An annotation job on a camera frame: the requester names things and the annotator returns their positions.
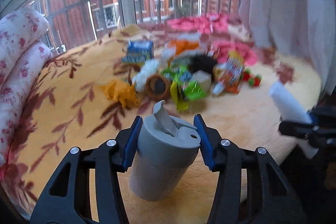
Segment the colourful snack packet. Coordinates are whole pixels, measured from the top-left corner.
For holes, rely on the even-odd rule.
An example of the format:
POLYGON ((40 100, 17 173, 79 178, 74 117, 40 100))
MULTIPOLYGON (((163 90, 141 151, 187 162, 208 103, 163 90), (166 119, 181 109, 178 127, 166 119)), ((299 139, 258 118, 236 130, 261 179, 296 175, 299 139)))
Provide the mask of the colourful snack packet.
POLYGON ((238 51, 230 51, 227 60, 213 68, 215 86, 211 94, 214 96, 219 96, 223 92, 238 94, 243 70, 244 59, 238 51))

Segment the white pink floral pillow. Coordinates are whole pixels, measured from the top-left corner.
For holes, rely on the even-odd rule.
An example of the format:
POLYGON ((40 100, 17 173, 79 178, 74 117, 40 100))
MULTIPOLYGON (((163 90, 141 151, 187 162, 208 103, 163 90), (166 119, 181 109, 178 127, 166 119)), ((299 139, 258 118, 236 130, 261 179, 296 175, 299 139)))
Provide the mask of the white pink floral pillow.
POLYGON ((14 131, 34 81, 52 58, 42 37, 48 21, 32 8, 1 19, 1 166, 8 159, 14 131))

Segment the beige cube block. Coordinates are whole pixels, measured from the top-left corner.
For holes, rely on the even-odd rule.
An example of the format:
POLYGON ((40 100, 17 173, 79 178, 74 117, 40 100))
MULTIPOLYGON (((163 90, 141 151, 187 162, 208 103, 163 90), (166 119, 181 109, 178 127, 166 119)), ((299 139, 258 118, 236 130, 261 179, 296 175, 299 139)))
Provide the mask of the beige cube block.
POLYGON ((204 92, 210 91, 212 76, 209 73, 198 70, 193 74, 192 80, 196 81, 204 92))

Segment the white paper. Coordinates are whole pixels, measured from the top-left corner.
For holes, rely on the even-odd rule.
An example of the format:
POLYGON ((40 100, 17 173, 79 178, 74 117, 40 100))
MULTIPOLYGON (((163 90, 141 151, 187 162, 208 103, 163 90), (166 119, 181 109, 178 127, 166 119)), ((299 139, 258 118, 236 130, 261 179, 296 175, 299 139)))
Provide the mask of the white paper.
MULTIPOLYGON (((293 121, 303 124, 312 124, 313 120, 307 111, 303 108, 298 100, 277 81, 269 89, 270 97, 275 106, 279 110, 283 120, 293 121)), ((296 143, 303 151, 303 154, 311 160, 318 152, 317 148, 313 148, 307 140, 294 137, 296 143)))

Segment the orange crumpled wrapper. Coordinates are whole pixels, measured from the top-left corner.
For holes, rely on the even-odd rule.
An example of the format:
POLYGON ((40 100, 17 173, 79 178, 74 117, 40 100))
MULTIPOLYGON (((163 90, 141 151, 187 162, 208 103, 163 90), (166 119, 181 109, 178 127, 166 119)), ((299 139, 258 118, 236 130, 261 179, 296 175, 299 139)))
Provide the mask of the orange crumpled wrapper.
POLYGON ((120 79, 113 79, 99 88, 109 100, 119 102, 123 109, 138 107, 140 104, 134 86, 120 79))

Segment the yellow floral plush blanket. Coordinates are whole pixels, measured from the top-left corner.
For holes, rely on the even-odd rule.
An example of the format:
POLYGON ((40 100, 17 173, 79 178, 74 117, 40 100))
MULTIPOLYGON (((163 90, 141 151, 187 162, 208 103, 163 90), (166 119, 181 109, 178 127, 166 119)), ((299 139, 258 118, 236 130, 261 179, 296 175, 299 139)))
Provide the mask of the yellow floral plush blanket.
MULTIPOLYGON (((152 113, 154 101, 142 96, 138 107, 125 109, 108 100, 101 86, 113 79, 129 82, 138 72, 120 59, 129 40, 154 41, 161 55, 165 42, 178 36, 167 26, 131 25, 103 38, 75 47, 55 57, 41 70, 25 98, 1 184, 12 203, 29 217, 55 168, 74 146, 98 147, 129 127, 135 116, 152 113)), ((192 102, 179 116, 192 121, 201 114, 206 124, 239 147, 265 147, 282 162, 295 140, 278 134, 280 113, 269 88, 282 82, 305 109, 313 107, 321 92, 321 79, 306 60, 248 45, 244 57, 257 53, 253 74, 261 76, 258 87, 240 85, 238 94, 209 95, 192 102)), ((210 172, 198 156, 175 190, 163 200, 148 202, 129 189, 129 173, 118 176, 127 216, 131 223, 205 223, 209 217, 218 174, 210 172)))

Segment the white crumpled tissue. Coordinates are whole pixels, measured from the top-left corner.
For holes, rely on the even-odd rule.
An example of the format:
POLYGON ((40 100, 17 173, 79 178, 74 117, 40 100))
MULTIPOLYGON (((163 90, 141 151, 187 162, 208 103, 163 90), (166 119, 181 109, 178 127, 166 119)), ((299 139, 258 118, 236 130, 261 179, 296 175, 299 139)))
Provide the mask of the white crumpled tissue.
POLYGON ((147 79, 157 73, 159 65, 158 59, 149 59, 144 63, 140 71, 132 78, 132 85, 136 92, 144 92, 147 79))

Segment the green yellow snack bag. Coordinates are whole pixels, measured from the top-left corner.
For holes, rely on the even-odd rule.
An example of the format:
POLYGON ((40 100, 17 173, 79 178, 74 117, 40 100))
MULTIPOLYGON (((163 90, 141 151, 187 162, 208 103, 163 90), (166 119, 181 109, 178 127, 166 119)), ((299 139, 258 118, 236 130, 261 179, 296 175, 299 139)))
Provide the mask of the green yellow snack bag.
POLYGON ((171 80, 170 96, 179 112, 189 109, 190 102, 204 99, 207 93, 201 88, 187 66, 170 66, 161 71, 161 75, 171 80))

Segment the grey lidded travel cup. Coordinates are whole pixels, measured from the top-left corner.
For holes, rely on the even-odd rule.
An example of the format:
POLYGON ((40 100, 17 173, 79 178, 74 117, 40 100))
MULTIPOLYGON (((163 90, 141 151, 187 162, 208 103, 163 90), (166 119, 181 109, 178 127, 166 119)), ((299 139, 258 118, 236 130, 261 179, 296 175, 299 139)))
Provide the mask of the grey lidded travel cup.
POLYGON ((129 179, 131 191, 148 201, 173 192, 201 146, 196 127, 169 115, 164 104, 157 102, 143 120, 129 179))

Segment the orange white cloth item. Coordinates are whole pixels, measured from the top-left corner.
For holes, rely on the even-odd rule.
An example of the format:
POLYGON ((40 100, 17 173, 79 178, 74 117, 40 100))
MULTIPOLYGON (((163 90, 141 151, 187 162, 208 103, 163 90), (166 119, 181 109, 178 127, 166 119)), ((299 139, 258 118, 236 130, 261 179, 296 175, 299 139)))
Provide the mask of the orange white cloth item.
POLYGON ((185 51, 199 49, 200 37, 201 35, 199 33, 179 34, 177 38, 165 43, 165 48, 161 53, 162 59, 169 60, 181 55, 185 51))

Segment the white sheer curtain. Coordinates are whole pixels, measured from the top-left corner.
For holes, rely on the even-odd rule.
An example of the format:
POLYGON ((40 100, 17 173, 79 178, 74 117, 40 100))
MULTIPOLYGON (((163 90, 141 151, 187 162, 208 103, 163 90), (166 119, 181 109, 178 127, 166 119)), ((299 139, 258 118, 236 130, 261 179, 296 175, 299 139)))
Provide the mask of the white sheer curtain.
POLYGON ((311 60, 328 94, 335 88, 335 0, 241 0, 239 14, 259 47, 311 60))

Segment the red green small toy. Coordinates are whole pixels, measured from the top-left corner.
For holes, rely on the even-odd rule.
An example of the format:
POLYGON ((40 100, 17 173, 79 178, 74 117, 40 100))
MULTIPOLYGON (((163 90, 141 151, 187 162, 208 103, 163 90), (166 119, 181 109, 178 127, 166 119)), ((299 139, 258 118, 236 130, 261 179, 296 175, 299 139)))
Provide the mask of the red green small toy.
POLYGON ((261 74, 252 74, 250 69, 245 69, 241 75, 241 81, 247 82, 250 87, 258 87, 262 81, 261 74))

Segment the black fuzzy object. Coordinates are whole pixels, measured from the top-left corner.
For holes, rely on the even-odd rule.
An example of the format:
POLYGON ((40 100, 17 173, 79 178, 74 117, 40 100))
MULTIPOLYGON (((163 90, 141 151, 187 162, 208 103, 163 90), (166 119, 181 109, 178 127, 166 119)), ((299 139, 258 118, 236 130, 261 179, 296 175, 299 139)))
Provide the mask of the black fuzzy object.
POLYGON ((217 60, 213 59, 213 57, 209 57, 207 55, 195 55, 190 58, 188 68, 191 73, 196 73, 201 70, 208 74, 212 74, 213 68, 217 64, 217 60))

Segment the blue snack box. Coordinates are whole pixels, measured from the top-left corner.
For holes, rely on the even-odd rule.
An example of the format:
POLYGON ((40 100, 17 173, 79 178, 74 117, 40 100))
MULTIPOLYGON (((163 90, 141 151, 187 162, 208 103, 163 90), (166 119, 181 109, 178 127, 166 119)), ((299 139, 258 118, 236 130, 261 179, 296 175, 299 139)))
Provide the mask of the blue snack box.
POLYGON ((154 43, 151 40, 129 41, 126 55, 121 58, 123 63, 145 63, 154 58, 154 43))

